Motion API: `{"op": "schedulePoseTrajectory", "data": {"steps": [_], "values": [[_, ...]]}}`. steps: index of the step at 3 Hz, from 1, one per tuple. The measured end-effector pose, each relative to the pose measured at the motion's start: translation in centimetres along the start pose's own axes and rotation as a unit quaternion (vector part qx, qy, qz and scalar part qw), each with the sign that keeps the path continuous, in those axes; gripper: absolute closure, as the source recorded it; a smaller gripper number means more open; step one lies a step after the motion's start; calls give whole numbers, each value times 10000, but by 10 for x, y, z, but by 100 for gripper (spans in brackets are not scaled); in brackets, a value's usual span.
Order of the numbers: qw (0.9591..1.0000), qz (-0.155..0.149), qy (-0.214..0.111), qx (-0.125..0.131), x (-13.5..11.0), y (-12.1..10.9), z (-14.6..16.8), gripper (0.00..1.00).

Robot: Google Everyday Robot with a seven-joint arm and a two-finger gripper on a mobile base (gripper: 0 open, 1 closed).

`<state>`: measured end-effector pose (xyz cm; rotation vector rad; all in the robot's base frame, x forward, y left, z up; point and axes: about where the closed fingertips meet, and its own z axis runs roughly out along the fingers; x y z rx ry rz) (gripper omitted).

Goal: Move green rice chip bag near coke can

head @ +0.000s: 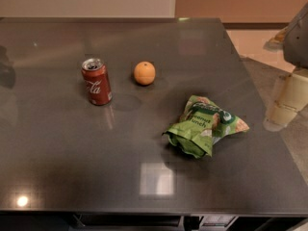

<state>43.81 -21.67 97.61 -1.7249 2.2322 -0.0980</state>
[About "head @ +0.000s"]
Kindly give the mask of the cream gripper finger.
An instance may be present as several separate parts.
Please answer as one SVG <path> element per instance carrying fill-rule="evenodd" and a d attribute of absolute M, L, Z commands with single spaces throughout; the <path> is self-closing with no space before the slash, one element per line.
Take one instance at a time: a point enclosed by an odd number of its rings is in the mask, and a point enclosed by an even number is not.
<path fill-rule="evenodd" d="M 286 128 L 296 117 L 297 111 L 292 107 L 272 102 L 266 110 L 264 127 L 271 132 L 278 132 Z"/>
<path fill-rule="evenodd" d="M 280 107 L 296 113 L 308 104 L 308 70 L 306 68 L 296 69 L 285 78 L 277 103 Z"/>

